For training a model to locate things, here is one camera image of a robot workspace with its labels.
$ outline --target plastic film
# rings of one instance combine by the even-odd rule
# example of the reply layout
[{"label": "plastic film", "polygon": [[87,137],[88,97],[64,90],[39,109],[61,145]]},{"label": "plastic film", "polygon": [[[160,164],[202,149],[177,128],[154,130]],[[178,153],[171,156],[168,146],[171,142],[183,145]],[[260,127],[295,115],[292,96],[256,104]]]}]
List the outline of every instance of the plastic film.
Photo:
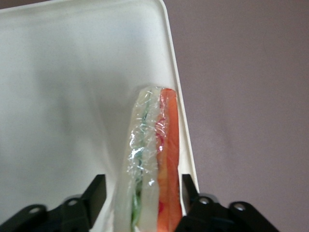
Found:
[{"label": "plastic film", "polygon": [[[171,231],[171,217],[175,218],[171,215],[176,214],[177,223],[182,215],[175,91],[162,87],[143,89],[132,110],[128,137],[115,195],[114,231]],[[173,211],[175,206],[170,201],[176,202],[178,211]]]}]

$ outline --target wrapped sandwich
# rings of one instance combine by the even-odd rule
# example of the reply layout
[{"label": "wrapped sandwich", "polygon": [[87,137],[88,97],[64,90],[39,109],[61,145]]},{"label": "wrapped sandwich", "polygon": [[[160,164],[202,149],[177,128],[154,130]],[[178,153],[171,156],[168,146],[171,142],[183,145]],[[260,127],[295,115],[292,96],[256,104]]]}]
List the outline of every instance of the wrapped sandwich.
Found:
[{"label": "wrapped sandwich", "polygon": [[115,194],[114,232],[173,232],[181,217],[176,92],[147,87],[134,105]]}]

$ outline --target black clamp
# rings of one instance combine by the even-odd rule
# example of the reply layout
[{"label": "black clamp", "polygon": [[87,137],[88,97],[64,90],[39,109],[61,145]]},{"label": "black clamp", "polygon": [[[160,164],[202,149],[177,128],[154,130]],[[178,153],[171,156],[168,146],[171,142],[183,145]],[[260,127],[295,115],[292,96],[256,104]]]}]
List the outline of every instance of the black clamp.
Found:
[{"label": "black clamp", "polygon": [[225,208],[213,196],[199,194],[189,174],[183,175],[183,203],[187,215],[175,232],[279,232],[249,203]]},{"label": "black clamp", "polygon": [[106,200],[105,175],[97,175],[81,197],[72,197],[47,211],[27,206],[0,225],[0,232],[89,232]]}]

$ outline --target white container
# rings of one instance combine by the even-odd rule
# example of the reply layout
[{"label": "white container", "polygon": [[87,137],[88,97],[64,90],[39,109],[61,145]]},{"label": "white container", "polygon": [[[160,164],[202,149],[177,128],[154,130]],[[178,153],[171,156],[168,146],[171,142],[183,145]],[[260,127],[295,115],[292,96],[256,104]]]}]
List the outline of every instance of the white container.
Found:
[{"label": "white container", "polygon": [[161,0],[53,0],[0,10],[0,224],[52,209],[105,173],[108,200],[144,86],[178,92],[180,173],[196,179]]}]

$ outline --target screw hole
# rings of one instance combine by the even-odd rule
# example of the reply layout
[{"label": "screw hole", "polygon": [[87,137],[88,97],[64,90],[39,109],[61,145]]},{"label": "screw hole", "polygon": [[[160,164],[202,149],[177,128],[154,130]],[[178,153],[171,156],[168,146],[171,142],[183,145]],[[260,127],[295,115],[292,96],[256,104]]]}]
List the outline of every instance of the screw hole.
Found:
[{"label": "screw hole", "polygon": [[246,209],[246,207],[240,203],[235,204],[234,207],[238,209],[239,211],[244,211]]},{"label": "screw hole", "polygon": [[68,206],[73,206],[76,203],[77,203],[77,200],[71,200],[71,201],[69,201]]},{"label": "screw hole", "polygon": [[201,198],[199,199],[199,202],[201,202],[202,204],[208,204],[208,203],[209,203],[209,200],[208,200],[208,198],[206,198],[206,197],[201,197]]},{"label": "screw hole", "polygon": [[30,210],[29,210],[29,213],[30,213],[30,214],[35,214],[35,213],[39,212],[39,210],[40,210],[39,207],[35,207],[35,208],[30,209]]}]

